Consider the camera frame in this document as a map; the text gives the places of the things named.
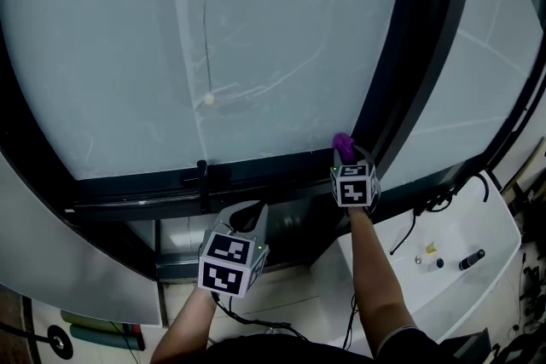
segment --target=black shirt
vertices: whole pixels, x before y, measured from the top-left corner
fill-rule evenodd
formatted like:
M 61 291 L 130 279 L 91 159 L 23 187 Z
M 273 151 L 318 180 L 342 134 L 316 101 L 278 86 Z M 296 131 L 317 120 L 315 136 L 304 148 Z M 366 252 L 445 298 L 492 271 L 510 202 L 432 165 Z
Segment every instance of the black shirt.
M 252 363 L 299 361 L 302 363 L 321 362 L 371 362 L 371 358 L 353 354 L 343 349 L 304 341 L 289 335 L 252 335 L 224 340 L 214 344 L 201 354 L 194 356 L 197 362 Z M 444 354 L 440 347 L 418 329 L 404 329 L 392 335 L 381 346 L 379 362 L 411 362 L 415 364 L 439 364 L 457 362 Z

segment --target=person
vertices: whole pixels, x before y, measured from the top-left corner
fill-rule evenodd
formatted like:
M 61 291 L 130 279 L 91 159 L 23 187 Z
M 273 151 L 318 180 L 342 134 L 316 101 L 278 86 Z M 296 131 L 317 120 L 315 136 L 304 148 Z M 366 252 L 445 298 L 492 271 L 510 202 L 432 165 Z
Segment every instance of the person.
M 404 303 L 391 264 L 362 208 L 349 208 L 353 281 L 358 313 L 373 356 L 381 362 L 457 362 L 420 331 Z M 252 335 L 206 348 L 216 304 L 210 292 L 195 288 L 152 356 L 153 364 L 256 362 L 320 358 L 321 362 L 363 362 L 370 358 L 287 334 Z

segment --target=black circle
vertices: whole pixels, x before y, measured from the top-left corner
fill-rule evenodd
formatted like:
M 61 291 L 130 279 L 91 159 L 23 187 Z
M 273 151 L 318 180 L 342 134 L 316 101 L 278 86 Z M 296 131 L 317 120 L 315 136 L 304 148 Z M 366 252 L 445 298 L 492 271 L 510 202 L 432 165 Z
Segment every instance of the black circle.
M 72 342 L 68 335 L 57 325 L 48 328 L 48 340 L 51 349 L 63 360 L 69 360 L 74 355 Z

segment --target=floor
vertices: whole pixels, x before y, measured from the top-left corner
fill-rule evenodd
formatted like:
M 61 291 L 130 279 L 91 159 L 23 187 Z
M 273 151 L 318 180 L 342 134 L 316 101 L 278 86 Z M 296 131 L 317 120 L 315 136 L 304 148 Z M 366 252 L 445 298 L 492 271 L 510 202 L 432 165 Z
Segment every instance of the floor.
M 524 323 L 520 321 L 518 293 L 523 251 L 527 254 L 526 266 L 538 265 L 534 246 L 523 247 L 489 296 L 456 330 L 454 337 L 479 332 L 488 327 L 491 344 L 499 343 L 504 347 L 516 336 L 517 333 L 511 330 L 511 326 Z M 191 284 L 166 288 L 166 307 L 170 321 L 183 307 L 192 289 L 193 285 Z M 521 289 L 525 290 L 524 281 L 522 281 Z M 32 310 L 34 328 L 38 335 L 44 335 L 47 327 L 51 324 L 59 325 L 68 331 L 69 325 L 61 319 L 58 309 L 43 303 L 33 302 Z M 234 299 L 233 310 L 247 318 L 288 321 L 311 341 L 328 342 L 326 320 L 318 297 L 313 290 L 309 272 L 304 267 L 263 275 L 244 299 Z M 165 329 L 156 327 L 142 327 L 146 350 L 133 352 L 139 363 L 150 361 L 155 346 L 165 331 Z M 217 309 L 212 323 L 211 340 L 220 341 L 224 338 L 264 331 L 265 328 L 260 326 L 243 326 Z M 73 348 L 73 360 L 78 363 L 130 364 L 134 362 L 128 350 L 98 346 L 77 339 L 73 339 Z M 46 344 L 38 344 L 38 350 L 43 364 L 63 362 Z

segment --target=purple object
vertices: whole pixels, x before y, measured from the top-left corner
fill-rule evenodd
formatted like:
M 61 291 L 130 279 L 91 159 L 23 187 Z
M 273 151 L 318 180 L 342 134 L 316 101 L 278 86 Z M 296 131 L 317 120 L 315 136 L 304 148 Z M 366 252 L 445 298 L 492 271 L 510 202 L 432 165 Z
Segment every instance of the purple object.
M 352 150 L 354 143 L 355 141 L 343 132 L 335 134 L 334 139 L 332 140 L 332 147 L 338 150 L 343 163 L 355 160 L 355 153 Z

